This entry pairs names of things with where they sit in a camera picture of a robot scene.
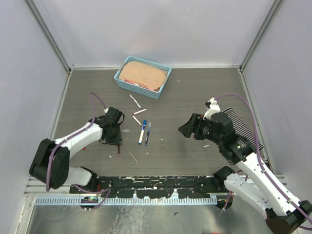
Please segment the white marker blue print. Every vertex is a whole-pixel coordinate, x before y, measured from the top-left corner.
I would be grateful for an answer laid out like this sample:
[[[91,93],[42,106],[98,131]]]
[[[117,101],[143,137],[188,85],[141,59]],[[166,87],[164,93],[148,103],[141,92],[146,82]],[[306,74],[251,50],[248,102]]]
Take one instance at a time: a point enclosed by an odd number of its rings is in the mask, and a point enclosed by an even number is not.
[[[146,123],[147,123],[147,120],[144,120],[144,121],[143,121],[143,124],[142,124],[142,128],[141,128],[139,140],[138,140],[138,144],[139,144],[139,145],[142,144],[143,135],[144,135],[144,131],[145,131],[145,128],[146,128]]]

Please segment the blue gel pen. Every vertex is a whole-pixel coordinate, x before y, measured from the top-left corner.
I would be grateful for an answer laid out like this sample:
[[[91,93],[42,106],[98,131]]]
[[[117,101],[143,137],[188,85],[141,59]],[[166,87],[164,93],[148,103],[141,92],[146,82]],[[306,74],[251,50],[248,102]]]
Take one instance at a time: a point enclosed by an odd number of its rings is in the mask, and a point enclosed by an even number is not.
[[[146,135],[146,139],[145,139],[145,146],[147,146],[147,144],[148,144],[149,135],[150,135],[150,129],[148,129],[148,131],[147,131],[147,135]]]

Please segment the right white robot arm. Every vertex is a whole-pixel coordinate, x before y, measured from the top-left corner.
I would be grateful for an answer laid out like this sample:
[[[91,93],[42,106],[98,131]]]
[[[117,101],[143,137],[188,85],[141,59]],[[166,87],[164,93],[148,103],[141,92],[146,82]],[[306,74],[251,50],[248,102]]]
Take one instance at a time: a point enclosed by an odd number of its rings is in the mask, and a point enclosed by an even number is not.
[[[186,138],[212,141],[231,165],[249,176],[254,185],[224,166],[214,173],[214,186],[219,192],[229,190],[247,201],[264,216],[274,234],[291,234],[308,219],[311,203],[298,199],[276,178],[248,139],[235,132],[232,120],[225,113],[212,114],[209,119],[192,114],[178,131]]]

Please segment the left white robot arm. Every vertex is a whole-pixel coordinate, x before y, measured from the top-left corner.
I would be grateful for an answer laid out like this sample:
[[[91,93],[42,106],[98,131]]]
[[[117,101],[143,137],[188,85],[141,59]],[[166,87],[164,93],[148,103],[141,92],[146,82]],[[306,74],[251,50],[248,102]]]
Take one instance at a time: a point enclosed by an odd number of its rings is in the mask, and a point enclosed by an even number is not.
[[[109,107],[105,114],[93,117],[75,132],[55,139],[42,140],[29,169],[29,174],[45,183],[46,190],[58,189],[63,185],[77,186],[86,193],[98,190],[97,174],[85,167],[70,166],[70,159],[93,142],[105,145],[121,145],[120,126],[125,115]]]

